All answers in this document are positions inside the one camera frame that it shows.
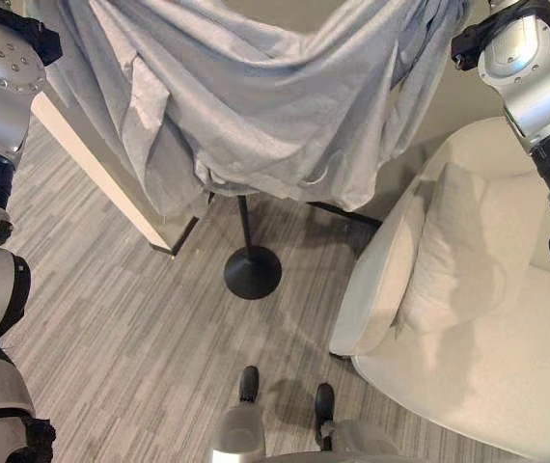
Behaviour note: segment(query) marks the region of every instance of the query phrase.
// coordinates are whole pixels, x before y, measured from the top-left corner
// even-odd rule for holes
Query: floor
[[[233,199],[217,198],[172,260],[152,250],[37,122],[14,182],[9,248],[27,258],[25,318],[2,339],[59,462],[205,461],[243,367],[261,369],[268,454],[316,449],[313,394],[329,381],[337,419],[375,422],[402,452],[436,462],[523,461],[396,405],[328,356],[347,278],[372,235],[304,204],[250,199],[280,287],[254,302],[222,269],[242,243]]]

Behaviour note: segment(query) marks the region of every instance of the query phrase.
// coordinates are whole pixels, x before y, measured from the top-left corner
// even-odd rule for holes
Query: gray blanket
[[[469,2],[347,0],[310,35],[219,0],[27,9],[62,36],[52,86],[175,215],[206,190],[368,202],[380,166],[410,143]]]

